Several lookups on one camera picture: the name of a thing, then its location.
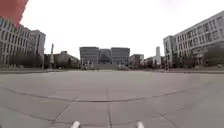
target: concrete pavement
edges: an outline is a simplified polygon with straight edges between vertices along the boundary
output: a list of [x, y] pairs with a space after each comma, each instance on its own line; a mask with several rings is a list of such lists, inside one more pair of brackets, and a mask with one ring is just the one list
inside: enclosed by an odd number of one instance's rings
[[222, 74], [70, 71], [0, 77], [3, 128], [222, 128]]

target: window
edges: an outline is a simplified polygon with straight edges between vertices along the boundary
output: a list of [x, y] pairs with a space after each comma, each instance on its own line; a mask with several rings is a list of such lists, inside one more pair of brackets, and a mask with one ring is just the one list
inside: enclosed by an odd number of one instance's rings
[[208, 34], [205, 35], [205, 40], [206, 40], [206, 42], [211, 42], [212, 41], [211, 33], [208, 33]]
[[8, 38], [8, 40], [9, 40], [9, 42], [11, 41], [11, 33], [9, 33], [9, 38]]
[[217, 23], [218, 23], [218, 25], [219, 26], [223, 26], [223, 17], [219, 17], [219, 18], [217, 18]]
[[14, 45], [14, 53], [16, 53], [16, 46]]
[[213, 39], [214, 39], [214, 40], [218, 39], [218, 38], [219, 38], [218, 30], [214, 31], [214, 32], [212, 33], [212, 36], [213, 36]]
[[205, 43], [205, 37], [204, 37], [204, 35], [202, 35], [202, 43], [203, 44]]
[[8, 32], [6, 32], [6, 34], [5, 34], [5, 40], [7, 40], [8, 39]]
[[7, 21], [5, 20], [4, 28], [6, 28], [6, 26], [7, 26]]
[[222, 38], [224, 38], [224, 33], [223, 33], [222, 29], [220, 29], [220, 34], [221, 34]]
[[4, 36], [5, 36], [5, 31], [2, 31], [2, 36], [1, 36], [2, 40], [4, 39]]
[[209, 31], [208, 23], [206, 23], [206, 24], [203, 25], [203, 29], [204, 29], [204, 32]]
[[6, 44], [4, 43], [4, 45], [3, 45], [3, 51], [5, 51], [6, 50]]
[[12, 49], [12, 45], [11, 45], [11, 54], [13, 54], [13, 49]]
[[193, 46], [192, 40], [189, 40], [189, 41], [188, 41], [188, 46], [189, 46], [189, 47], [192, 47], [192, 46]]
[[213, 30], [212, 22], [211, 21], [209, 22], [209, 27], [211, 28], [211, 30]]
[[198, 35], [200, 35], [202, 33], [202, 26], [199, 26], [197, 29], [198, 29]]
[[215, 24], [215, 20], [212, 21], [214, 29], [216, 29], [216, 24]]
[[194, 46], [197, 46], [198, 45], [198, 38], [197, 37], [194, 38], [193, 43], [194, 43]]
[[0, 18], [0, 27], [3, 25], [4, 19]]
[[15, 42], [14, 42], [14, 38], [15, 38], [15, 36], [13, 35], [13, 36], [12, 36], [12, 43], [15, 43]]
[[2, 64], [4, 64], [4, 63], [5, 63], [5, 56], [2, 55]]
[[9, 52], [9, 44], [7, 45], [7, 51], [6, 51], [7, 53]]

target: sky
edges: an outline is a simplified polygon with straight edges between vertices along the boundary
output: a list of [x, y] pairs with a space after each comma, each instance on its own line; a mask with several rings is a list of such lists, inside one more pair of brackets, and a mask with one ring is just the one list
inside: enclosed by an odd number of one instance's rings
[[79, 47], [129, 47], [156, 54], [163, 38], [224, 10], [223, 0], [29, 0], [21, 24], [46, 34], [45, 53]]

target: building facade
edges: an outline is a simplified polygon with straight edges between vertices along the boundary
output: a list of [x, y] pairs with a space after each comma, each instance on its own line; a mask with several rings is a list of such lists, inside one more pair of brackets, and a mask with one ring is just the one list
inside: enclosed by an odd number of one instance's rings
[[100, 49], [99, 50], [99, 63], [111, 63], [111, 50]]
[[35, 32], [22, 25], [16, 27], [11, 21], [0, 17], [0, 65], [9, 65], [12, 56], [27, 55], [29, 52], [39, 53], [43, 61], [45, 35], [42, 39], [33, 39], [32, 33]]
[[93, 63], [97, 64], [99, 61], [98, 47], [80, 47], [80, 60], [82, 64]]
[[129, 63], [129, 48], [112, 47], [111, 49], [99, 49], [98, 47], [80, 47], [79, 52], [81, 64], [108, 62], [128, 65]]
[[39, 30], [30, 32], [30, 43], [36, 55], [39, 55], [42, 63], [44, 63], [44, 45], [46, 35]]
[[168, 36], [163, 39], [164, 53], [166, 65], [172, 67], [173, 55], [177, 53], [176, 38], [174, 36]]
[[133, 54], [129, 58], [131, 68], [140, 68], [141, 65], [144, 65], [144, 55], [143, 54]]
[[164, 38], [166, 60], [172, 62], [172, 55], [176, 51], [178, 56], [196, 54], [201, 65], [203, 54], [208, 47], [224, 43], [224, 11], [176, 34]]
[[111, 60], [114, 64], [129, 64], [129, 56], [130, 56], [130, 48], [119, 48], [112, 47], [111, 48]]

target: large building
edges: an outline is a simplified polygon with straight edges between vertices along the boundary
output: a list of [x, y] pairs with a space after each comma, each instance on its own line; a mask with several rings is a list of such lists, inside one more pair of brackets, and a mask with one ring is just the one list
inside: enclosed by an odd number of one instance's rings
[[111, 60], [114, 64], [124, 64], [128, 65], [130, 56], [130, 48], [120, 48], [112, 47], [111, 48]]
[[130, 67], [131, 68], [140, 68], [144, 64], [144, 55], [143, 54], [133, 54], [129, 57]]
[[100, 49], [99, 50], [99, 63], [111, 63], [111, 50]]
[[[45, 68], [49, 67], [51, 54], [45, 54]], [[61, 51], [59, 54], [53, 54], [53, 67], [62, 68], [79, 68], [80, 61], [78, 58], [68, 54], [67, 51]]]
[[128, 65], [128, 58], [130, 55], [129, 48], [111, 48], [99, 49], [98, 47], [80, 47], [80, 60], [82, 64], [101, 62], [109, 62], [113, 64]]
[[164, 38], [164, 51], [167, 62], [172, 65], [172, 56], [196, 54], [198, 65], [202, 64], [203, 54], [212, 45], [224, 45], [224, 11], [174, 35]]
[[45, 34], [0, 17], [0, 65], [9, 65], [10, 58], [16, 54], [38, 53], [44, 61]]
[[80, 47], [80, 60], [82, 64], [93, 63], [97, 64], [99, 60], [98, 47]]

